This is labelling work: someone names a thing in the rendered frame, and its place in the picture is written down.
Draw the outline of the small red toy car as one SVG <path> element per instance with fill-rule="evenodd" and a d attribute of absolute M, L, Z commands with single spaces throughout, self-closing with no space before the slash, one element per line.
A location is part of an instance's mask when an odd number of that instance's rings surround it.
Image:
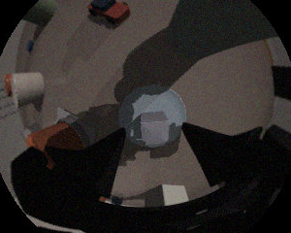
<path fill-rule="evenodd" d="M 123 19 L 131 15 L 130 7 L 126 3 L 115 3 L 115 0 L 92 0 L 90 5 L 90 14 L 104 17 L 110 24 L 121 23 Z"/>

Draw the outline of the blue cube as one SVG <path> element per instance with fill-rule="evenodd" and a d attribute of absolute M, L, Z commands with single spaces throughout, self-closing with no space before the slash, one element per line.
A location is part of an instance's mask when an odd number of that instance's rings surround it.
<path fill-rule="evenodd" d="M 122 199 L 121 198 L 113 198 L 112 197 L 112 203 L 114 203 L 115 205 L 122 205 Z"/>

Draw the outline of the orange cylinder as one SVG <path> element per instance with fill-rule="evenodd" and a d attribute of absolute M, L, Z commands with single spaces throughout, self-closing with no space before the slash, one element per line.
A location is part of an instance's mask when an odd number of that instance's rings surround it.
<path fill-rule="evenodd" d="M 68 150 L 82 150 L 84 149 L 83 142 L 79 133 L 75 131 L 75 128 L 71 124 L 65 123 L 65 121 L 60 121 L 55 125 L 48 125 L 48 128 L 42 128 L 42 131 L 36 131 L 30 133 L 26 137 L 25 146 L 30 148 L 30 145 L 40 149 L 44 152 L 44 155 L 48 157 L 48 167 L 51 168 L 55 166 L 55 162 L 49 158 L 45 147 L 56 147 Z"/>
<path fill-rule="evenodd" d="M 100 195 L 99 201 L 106 202 L 107 197 L 103 197 L 103 195 Z"/>

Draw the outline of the reddish-brown cylinder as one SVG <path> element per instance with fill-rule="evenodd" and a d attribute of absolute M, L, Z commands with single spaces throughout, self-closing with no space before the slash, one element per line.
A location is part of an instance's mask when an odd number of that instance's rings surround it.
<path fill-rule="evenodd" d="M 6 89 L 7 89 L 7 92 L 6 93 L 9 93 L 9 96 L 13 97 L 13 93 L 11 92 L 11 86 L 10 85 L 10 82 L 11 82 L 11 78 L 13 77 L 13 74 L 10 74 L 9 75 L 6 75 L 6 78 L 5 78 L 5 82 L 6 82 Z"/>

